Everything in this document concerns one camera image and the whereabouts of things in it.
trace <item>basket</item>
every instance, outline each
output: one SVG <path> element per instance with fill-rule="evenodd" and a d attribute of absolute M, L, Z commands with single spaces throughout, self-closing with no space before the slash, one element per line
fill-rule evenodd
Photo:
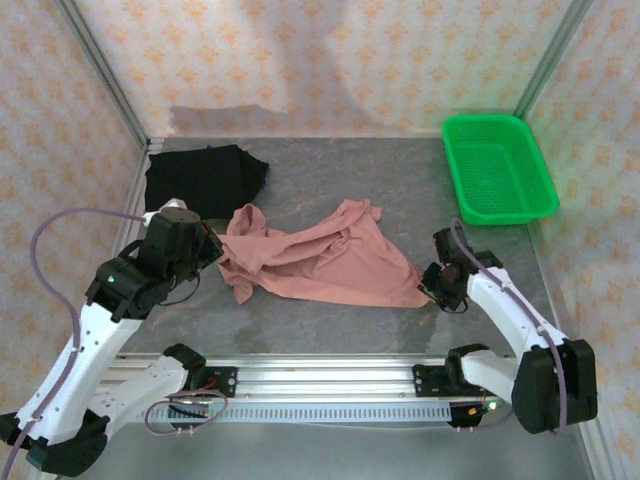
<path fill-rule="evenodd" d="M 560 204 L 529 126 L 511 115 L 457 115 L 442 127 L 464 220 L 519 225 Z"/>

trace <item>patterned wallpaper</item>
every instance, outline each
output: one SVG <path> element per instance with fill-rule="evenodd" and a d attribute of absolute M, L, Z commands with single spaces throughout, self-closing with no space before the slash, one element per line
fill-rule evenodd
<path fill-rule="evenodd" d="M 49 0 L 0 9 L 0 412 L 44 379 L 71 323 L 29 267 L 29 240 L 72 206 L 122 208 L 140 150 Z M 78 306 L 110 254 L 117 220 L 68 217 L 40 241 L 45 275 Z M 0 447 L 0 466 L 7 449 Z M 24 470 L 15 478 L 26 478 Z"/>
<path fill-rule="evenodd" d="M 413 136 L 512 111 L 570 0 L 79 0 L 151 136 Z"/>
<path fill-rule="evenodd" d="M 534 239 L 563 327 L 596 350 L 629 479 L 640 475 L 639 26 L 640 2 L 596 0 L 528 118 L 561 202 Z"/>

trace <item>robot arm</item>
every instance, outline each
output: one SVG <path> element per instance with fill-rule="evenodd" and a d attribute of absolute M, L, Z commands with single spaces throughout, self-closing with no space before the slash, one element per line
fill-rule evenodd
<path fill-rule="evenodd" d="M 188 378 L 196 382 L 204 369 L 202 356 L 178 344 L 138 377 L 94 396 L 115 356 L 153 307 L 223 253 L 220 240 L 197 214 L 181 208 L 180 203 L 171 204 L 176 206 L 145 215 L 148 231 L 144 240 L 133 242 L 98 268 L 80 314 L 76 363 L 40 418 L 31 417 L 60 377 L 73 349 L 71 339 L 29 402 L 17 413 L 0 416 L 0 439 L 10 445 L 35 420 L 21 447 L 28 450 L 27 460 L 41 471 L 81 474 L 132 416 L 158 398 L 181 390 Z M 138 254 L 130 256 L 136 249 Z"/>
<path fill-rule="evenodd" d="M 456 233 L 465 250 L 473 255 L 462 229 L 456 227 Z M 433 263 L 425 272 L 423 285 L 427 292 L 445 311 L 457 310 L 461 303 L 466 305 L 467 299 L 479 305 L 515 354 L 499 357 L 484 345 L 454 349 L 447 358 L 451 382 L 477 385 L 503 398 L 530 433 L 557 428 L 561 392 L 550 340 L 564 370 L 567 424 L 595 418 L 595 356 L 587 342 L 570 340 L 545 320 L 513 285 L 493 253 L 475 254 L 484 266 L 480 270 L 456 244 L 451 229 L 436 233 L 434 240 L 442 266 Z"/>

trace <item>floral wallpaper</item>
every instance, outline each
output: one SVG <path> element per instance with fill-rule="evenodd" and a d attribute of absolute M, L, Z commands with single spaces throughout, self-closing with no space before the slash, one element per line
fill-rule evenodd
<path fill-rule="evenodd" d="M 79 0 L 150 136 L 439 134 L 512 111 L 570 0 Z"/>
<path fill-rule="evenodd" d="M 563 327 L 596 351 L 601 416 L 639 478 L 639 2 L 593 3 L 528 121 L 561 202 L 533 232 L 543 270 Z"/>
<path fill-rule="evenodd" d="M 64 208 L 123 208 L 141 152 L 53 2 L 3 5 L 0 30 L 0 412 L 7 412 L 31 397 L 71 333 L 68 313 L 29 267 L 32 233 Z M 75 305 L 118 226 L 85 215 L 45 231 L 41 266 Z M 0 446 L 0 466 L 7 452 Z M 13 478 L 26 478 L 19 467 Z"/>

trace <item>pink cloth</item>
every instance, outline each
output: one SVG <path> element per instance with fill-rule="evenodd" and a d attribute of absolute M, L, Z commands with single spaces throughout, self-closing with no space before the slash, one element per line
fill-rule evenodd
<path fill-rule="evenodd" d="M 267 228 L 254 205 L 236 210 L 220 238 L 218 263 L 239 304 L 253 285 L 281 297 L 373 307 L 417 308 L 428 302 L 420 274 L 376 222 L 382 209 L 345 200 L 315 227 L 287 235 Z"/>

